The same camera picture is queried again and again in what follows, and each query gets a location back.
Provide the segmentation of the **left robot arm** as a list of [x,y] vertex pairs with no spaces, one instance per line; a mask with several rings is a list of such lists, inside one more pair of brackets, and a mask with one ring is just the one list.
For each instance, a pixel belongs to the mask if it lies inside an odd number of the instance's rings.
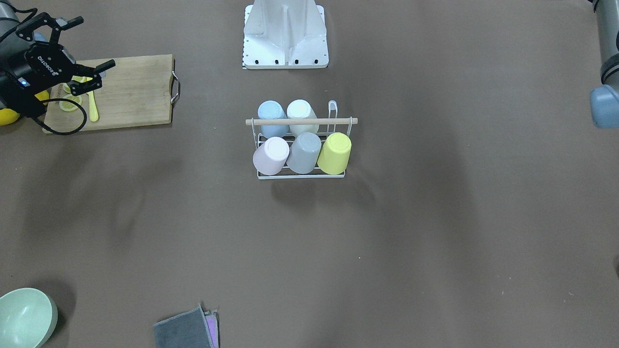
[[619,2],[591,0],[601,51],[601,86],[590,92],[592,121],[597,128],[619,127]]

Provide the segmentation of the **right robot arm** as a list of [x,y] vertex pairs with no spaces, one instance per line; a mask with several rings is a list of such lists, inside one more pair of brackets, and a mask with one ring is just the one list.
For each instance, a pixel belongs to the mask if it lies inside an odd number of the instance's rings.
[[73,96],[92,92],[102,87],[104,73],[116,64],[112,59],[96,67],[78,64],[60,44],[62,32],[83,22],[82,17],[55,18],[35,7],[20,10],[8,0],[1,2],[2,109],[11,109],[33,119],[42,129],[59,134],[41,121],[47,101],[38,99],[37,94],[63,82]]

